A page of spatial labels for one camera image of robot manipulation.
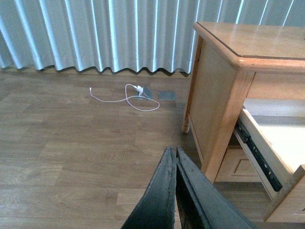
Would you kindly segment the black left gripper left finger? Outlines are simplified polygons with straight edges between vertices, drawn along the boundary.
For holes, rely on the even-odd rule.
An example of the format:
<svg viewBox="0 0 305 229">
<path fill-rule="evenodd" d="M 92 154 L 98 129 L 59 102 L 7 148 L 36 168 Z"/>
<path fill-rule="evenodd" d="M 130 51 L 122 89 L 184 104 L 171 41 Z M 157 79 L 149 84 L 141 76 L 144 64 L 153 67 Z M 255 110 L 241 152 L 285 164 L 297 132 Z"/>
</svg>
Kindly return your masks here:
<svg viewBox="0 0 305 229">
<path fill-rule="evenodd" d="M 123 229 L 173 229 L 176 190 L 176 156 L 167 147 L 144 195 L 124 222 Z"/>
</svg>

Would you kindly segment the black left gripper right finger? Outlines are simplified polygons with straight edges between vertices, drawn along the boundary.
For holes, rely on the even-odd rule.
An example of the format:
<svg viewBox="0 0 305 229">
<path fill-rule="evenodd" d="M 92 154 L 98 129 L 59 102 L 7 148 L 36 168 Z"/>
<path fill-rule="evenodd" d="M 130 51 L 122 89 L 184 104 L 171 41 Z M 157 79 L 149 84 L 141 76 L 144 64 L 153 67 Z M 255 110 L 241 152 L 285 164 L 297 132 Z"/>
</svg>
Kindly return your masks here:
<svg viewBox="0 0 305 229">
<path fill-rule="evenodd" d="M 176 199 L 183 229 L 255 229 L 177 147 Z"/>
</svg>

